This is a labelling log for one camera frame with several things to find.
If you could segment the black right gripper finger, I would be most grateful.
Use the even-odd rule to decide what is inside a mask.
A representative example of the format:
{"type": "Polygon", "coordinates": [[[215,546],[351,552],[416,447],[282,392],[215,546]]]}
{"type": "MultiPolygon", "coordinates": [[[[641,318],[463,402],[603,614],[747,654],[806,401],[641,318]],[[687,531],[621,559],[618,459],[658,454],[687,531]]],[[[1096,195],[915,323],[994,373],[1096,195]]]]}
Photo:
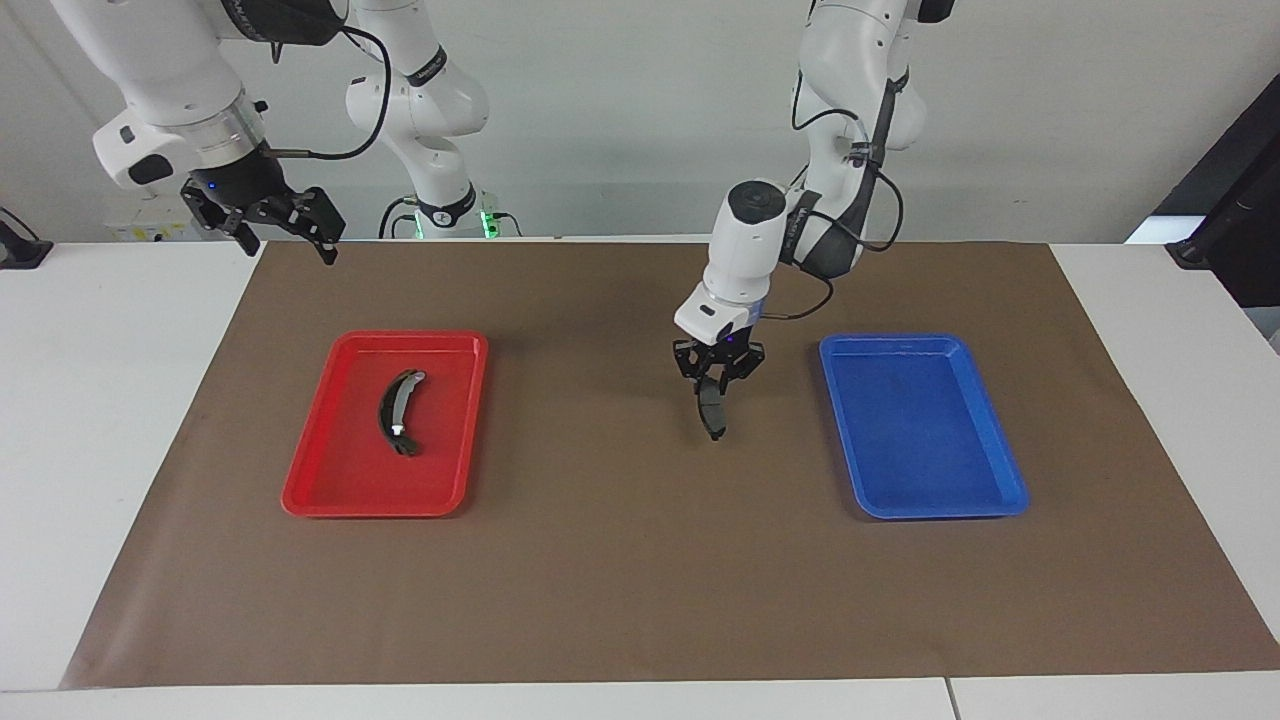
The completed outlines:
{"type": "Polygon", "coordinates": [[[326,266],[338,259],[346,220],[320,187],[275,193],[253,205],[253,222],[308,242],[326,266]]]}
{"type": "Polygon", "coordinates": [[[201,206],[192,210],[195,224],[205,240],[233,241],[246,256],[256,258],[261,240],[239,215],[228,214],[220,206],[201,206]]]}

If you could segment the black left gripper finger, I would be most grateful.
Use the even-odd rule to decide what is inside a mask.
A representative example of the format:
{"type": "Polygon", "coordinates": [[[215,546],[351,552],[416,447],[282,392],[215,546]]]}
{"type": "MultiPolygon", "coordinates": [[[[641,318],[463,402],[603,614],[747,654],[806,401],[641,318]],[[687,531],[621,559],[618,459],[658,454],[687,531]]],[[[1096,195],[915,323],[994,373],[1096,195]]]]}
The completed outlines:
{"type": "Polygon", "coordinates": [[[710,369],[714,361],[714,347],[698,340],[676,340],[672,351],[681,375],[692,382],[699,398],[709,398],[714,391],[714,378],[710,369]]]}
{"type": "Polygon", "coordinates": [[[722,348],[722,370],[719,374],[719,391],[726,393],[733,380],[742,380],[750,377],[765,360],[764,345],[735,345],[722,348]]]}

